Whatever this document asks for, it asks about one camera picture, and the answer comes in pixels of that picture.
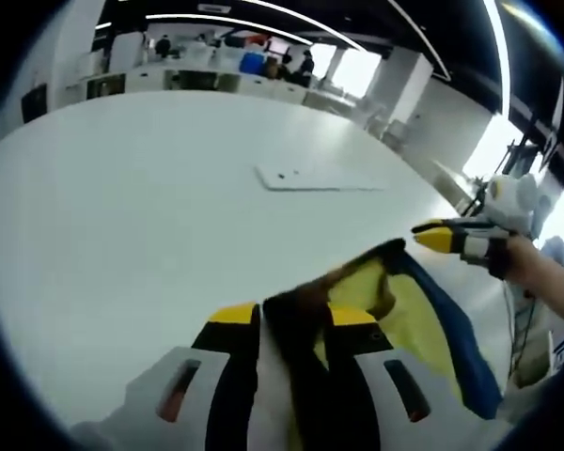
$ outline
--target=black ceiling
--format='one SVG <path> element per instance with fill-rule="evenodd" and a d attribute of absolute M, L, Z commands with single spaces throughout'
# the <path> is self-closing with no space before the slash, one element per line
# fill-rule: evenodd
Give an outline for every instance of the black ceiling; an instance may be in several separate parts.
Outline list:
<path fill-rule="evenodd" d="M 483 0 L 396 1 L 422 29 L 440 55 L 451 73 L 452 81 L 449 83 L 489 110 L 499 111 L 499 60 L 494 32 Z M 141 23 L 147 14 L 198 13 L 198 3 L 196 0 L 107 0 L 101 23 L 114 23 L 111 32 L 116 31 L 117 27 L 146 26 Z M 240 0 L 204 3 L 231 6 L 229 17 L 266 24 L 291 33 L 321 31 L 288 14 Z M 399 45 L 421 51 L 431 62 L 435 61 L 421 37 L 387 0 L 271 0 L 271 3 L 325 23 L 341 33 L 379 38 L 379 43 L 360 41 L 373 52 L 385 54 L 390 46 Z M 529 4 L 564 43 L 564 0 L 534 0 Z M 499 10 L 509 47 L 512 94 L 549 125 L 564 67 L 521 22 L 501 6 Z M 346 45 L 334 37 L 322 40 Z M 438 65 L 435 72 L 442 73 Z M 519 127 L 525 126 L 522 117 L 513 115 L 513 120 Z"/>

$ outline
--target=desk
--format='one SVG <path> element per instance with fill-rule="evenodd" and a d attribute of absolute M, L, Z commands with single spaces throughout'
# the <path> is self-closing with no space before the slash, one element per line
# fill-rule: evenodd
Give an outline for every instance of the desk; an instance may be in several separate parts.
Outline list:
<path fill-rule="evenodd" d="M 382 192 L 269 192 L 270 161 L 340 164 Z M 455 210 L 349 120 L 278 101 L 151 92 L 85 101 L 0 142 L 0 327 L 63 425 L 100 419 L 124 386 L 217 308 L 320 276 Z M 502 285 L 408 241 L 473 322 L 500 385 Z"/>

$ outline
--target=white cabinet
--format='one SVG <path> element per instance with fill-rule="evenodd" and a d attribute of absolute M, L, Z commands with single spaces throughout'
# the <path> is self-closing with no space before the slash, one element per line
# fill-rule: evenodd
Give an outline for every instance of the white cabinet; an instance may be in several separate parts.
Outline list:
<path fill-rule="evenodd" d="M 275 82 L 274 99 L 277 101 L 285 101 L 300 105 L 305 99 L 307 90 L 298 85 L 292 85 L 285 82 Z"/>
<path fill-rule="evenodd" d="M 131 70 L 125 77 L 125 92 L 163 91 L 165 71 L 158 68 Z"/>
<path fill-rule="evenodd" d="M 238 85 L 238 93 L 271 99 L 274 96 L 274 82 L 258 75 L 243 74 Z"/>

